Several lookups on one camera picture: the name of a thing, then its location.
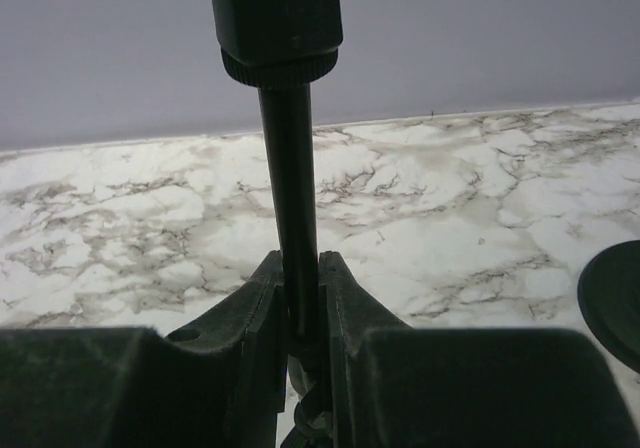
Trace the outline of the black tripod microphone stand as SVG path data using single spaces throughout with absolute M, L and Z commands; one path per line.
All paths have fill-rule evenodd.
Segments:
M 340 0 L 212 0 L 223 65 L 258 91 L 287 315 L 285 389 L 300 394 L 288 447 L 324 447 L 331 375 L 320 284 L 311 84 L 336 65 Z

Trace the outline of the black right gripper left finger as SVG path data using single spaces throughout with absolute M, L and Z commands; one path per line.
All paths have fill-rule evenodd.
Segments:
M 5 329 L 5 447 L 272 447 L 284 408 L 281 256 L 190 323 Z

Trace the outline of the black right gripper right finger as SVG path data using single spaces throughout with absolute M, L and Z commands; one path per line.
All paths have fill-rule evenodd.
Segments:
M 323 253 L 338 447 L 635 447 L 609 366 L 564 328 L 415 329 Z

